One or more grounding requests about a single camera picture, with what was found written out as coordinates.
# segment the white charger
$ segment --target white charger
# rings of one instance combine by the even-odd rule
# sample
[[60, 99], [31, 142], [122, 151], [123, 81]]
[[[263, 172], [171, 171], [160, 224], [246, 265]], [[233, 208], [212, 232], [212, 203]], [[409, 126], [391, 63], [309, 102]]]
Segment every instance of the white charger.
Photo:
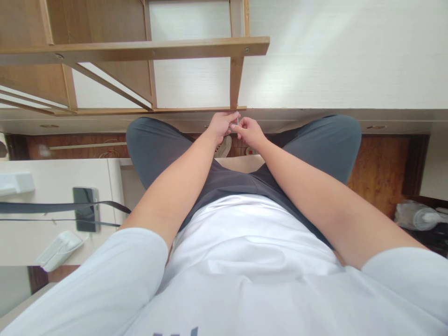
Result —
[[89, 237], [90, 234], [85, 240], [81, 240], [81, 238], [72, 231], [61, 232], [37, 258], [36, 262], [44, 269], [44, 271], [54, 271], [62, 265], [75, 250], [84, 244]]

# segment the desk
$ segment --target desk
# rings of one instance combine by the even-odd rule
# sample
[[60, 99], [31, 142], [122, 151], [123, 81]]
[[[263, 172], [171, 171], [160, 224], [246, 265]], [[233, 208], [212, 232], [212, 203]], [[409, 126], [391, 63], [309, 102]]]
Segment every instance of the desk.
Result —
[[[130, 159], [5, 161], [0, 173], [31, 172], [35, 191], [0, 197], [0, 202], [72, 203], [73, 187], [98, 189], [100, 201], [115, 201], [133, 209], [144, 193]], [[123, 192], [123, 183], [127, 194]], [[36, 258], [63, 231], [70, 230], [81, 239], [85, 232], [76, 230], [74, 211], [43, 214], [0, 214], [1, 218], [54, 219], [53, 222], [0, 222], [0, 266], [36, 265]], [[99, 206], [99, 220], [123, 224], [126, 214], [108, 205]], [[83, 246], [65, 261], [82, 264], [117, 228], [101, 226]]]

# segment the white cloth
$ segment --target white cloth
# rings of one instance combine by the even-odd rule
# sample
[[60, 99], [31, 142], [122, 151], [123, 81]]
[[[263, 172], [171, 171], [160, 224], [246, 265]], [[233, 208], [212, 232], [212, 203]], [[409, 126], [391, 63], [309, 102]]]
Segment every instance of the white cloth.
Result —
[[168, 249], [112, 235], [2, 335], [448, 335], [448, 261], [418, 248], [361, 271], [275, 202], [222, 198]]

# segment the sneaker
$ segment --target sneaker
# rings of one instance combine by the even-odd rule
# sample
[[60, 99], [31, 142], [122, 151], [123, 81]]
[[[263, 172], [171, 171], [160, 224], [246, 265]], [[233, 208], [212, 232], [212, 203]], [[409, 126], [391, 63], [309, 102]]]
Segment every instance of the sneaker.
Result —
[[224, 137], [223, 142], [221, 142], [219, 145], [216, 146], [215, 155], [213, 157], [214, 158], [227, 157], [227, 155], [229, 155], [231, 147], [232, 147], [232, 138], [230, 137], [230, 135], [227, 135], [226, 137]]
[[246, 155], [255, 155], [255, 154], [259, 154], [255, 149], [253, 149], [250, 146], [246, 148]]

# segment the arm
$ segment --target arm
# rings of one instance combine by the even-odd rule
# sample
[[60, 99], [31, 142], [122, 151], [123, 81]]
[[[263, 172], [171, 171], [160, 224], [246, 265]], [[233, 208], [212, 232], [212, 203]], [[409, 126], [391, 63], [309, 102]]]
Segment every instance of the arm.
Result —
[[216, 146], [230, 133], [238, 112], [215, 113], [208, 129], [151, 184], [120, 230], [141, 227], [159, 234], [170, 247], [207, 179]]
[[348, 265], [361, 268], [395, 247], [426, 249], [347, 186], [267, 140], [255, 120], [245, 117], [231, 127], [261, 154], [285, 194]]

